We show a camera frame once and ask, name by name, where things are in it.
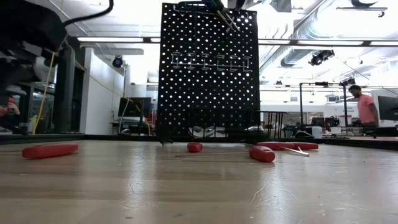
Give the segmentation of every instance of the white wall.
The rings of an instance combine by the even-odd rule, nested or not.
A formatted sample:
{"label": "white wall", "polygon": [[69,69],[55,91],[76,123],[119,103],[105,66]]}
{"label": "white wall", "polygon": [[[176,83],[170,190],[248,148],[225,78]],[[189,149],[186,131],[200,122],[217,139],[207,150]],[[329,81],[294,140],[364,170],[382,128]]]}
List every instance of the white wall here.
{"label": "white wall", "polygon": [[147,91],[147,97],[151,97],[152,100],[157,100],[157,91]]}
{"label": "white wall", "polygon": [[[379,110],[379,96],[388,96],[388,97],[397,97],[398,89],[390,89],[394,93],[391,93],[388,90],[373,90],[371,91],[371,96],[374,98],[374,104],[376,105],[377,110]],[[388,120],[380,120],[380,127],[394,127],[397,125],[397,121],[388,121]]]}
{"label": "white wall", "polygon": [[123,57],[128,64],[126,68],[125,97],[146,97],[146,85],[131,85],[131,83],[143,84],[148,79],[148,56],[128,55]]}
{"label": "white wall", "polygon": [[99,59],[93,49],[86,49],[85,68],[80,132],[112,134],[110,122],[118,116],[118,94],[123,95],[124,77]]}

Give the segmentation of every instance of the fluorescent light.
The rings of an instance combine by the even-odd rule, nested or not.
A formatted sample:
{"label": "fluorescent light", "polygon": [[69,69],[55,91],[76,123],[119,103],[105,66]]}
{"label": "fluorescent light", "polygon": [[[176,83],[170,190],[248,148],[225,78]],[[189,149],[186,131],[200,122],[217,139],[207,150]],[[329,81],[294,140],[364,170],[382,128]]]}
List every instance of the fluorescent light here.
{"label": "fluorescent light", "polygon": [[272,39],[259,39],[259,44],[262,45],[287,45],[290,43],[290,40],[272,40]]}
{"label": "fluorescent light", "polygon": [[362,45],[363,41],[345,41],[345,40],[298,40],[298,45],[337,45],[337,46],[344,46],[344,45]]}
{"label": "fluorescent light", "polygon": [[153,43],[160,43],[160,38],[151,38],[150,41]]}
{"label": "fluorescent light", "polygon": [[142,37],[78,37],[80,42],[91,43],[142,43]]}
{"label": "fluorescent light", "polygon": [[381,46],[397,46],[398,47],[398,41],[372,41],[371,43],[370,43],[370,46],[373,46],[373,45],[381,45]]}
{"label": "fluorescent light", "polygon": [[131,83],[132,85],[153,85],[153,86],[157,86],[159,85],[159,83]]}

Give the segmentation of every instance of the person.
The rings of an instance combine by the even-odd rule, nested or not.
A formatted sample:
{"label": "person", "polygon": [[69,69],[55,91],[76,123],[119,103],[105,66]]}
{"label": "person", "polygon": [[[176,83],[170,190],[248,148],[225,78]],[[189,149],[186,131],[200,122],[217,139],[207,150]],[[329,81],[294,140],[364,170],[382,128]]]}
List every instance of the person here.
{"label": "person", "polygon": [[352,85],[348,91],[358,98],[359,119],[363,123],[363,133],[374,131],[379,126],[379,113],[373,97],[362,94],[362,89],[358,85]]}
{"label": "person", "polygon": [[25,131],[18,128],[21,113],[15,102],[15,98],[10,96],[7,105],[0,105],[0,126],[11,130],[14,134],[26,135]]}

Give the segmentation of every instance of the yellow cable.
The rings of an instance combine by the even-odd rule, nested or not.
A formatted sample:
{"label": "yellow cable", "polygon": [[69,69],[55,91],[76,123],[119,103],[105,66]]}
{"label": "yellow cable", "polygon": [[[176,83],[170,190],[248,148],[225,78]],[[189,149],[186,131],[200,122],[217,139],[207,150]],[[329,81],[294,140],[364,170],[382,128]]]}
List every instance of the yellow cable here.
{"label": "yellow cable", "polygon": [[47,94],[47,88],[49,87],[49,81],[50,81],[50,76],[51,76],[52,65],[54,63],[54,58],[55,58],[55,52],[52,54],[52,57],[51,57],[50,70],[49,70],[49,73],[47,74],[47,81],[45,82],[45,88],[44,88],[42,104],[40,105],[39,116],[37,117],[36,124],[33,127],[33,134],[36,134],[36,128],[37,128],[37,125],[39,125],[40,117],[42,115],[45,95]]}

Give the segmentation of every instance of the pink shirt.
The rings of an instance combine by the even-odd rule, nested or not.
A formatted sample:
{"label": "pink shirt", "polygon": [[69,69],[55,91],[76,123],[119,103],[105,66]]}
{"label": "pink shirt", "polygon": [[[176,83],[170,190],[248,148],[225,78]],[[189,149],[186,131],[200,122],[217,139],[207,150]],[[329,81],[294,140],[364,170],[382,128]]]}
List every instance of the pink shirt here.
{"label": "pink shirt", "polygon": [[374,104],[373,97],[361,95],[358,100],[359,118],[363,124],[375,122],[374,116],[369,109],[369,105]]}

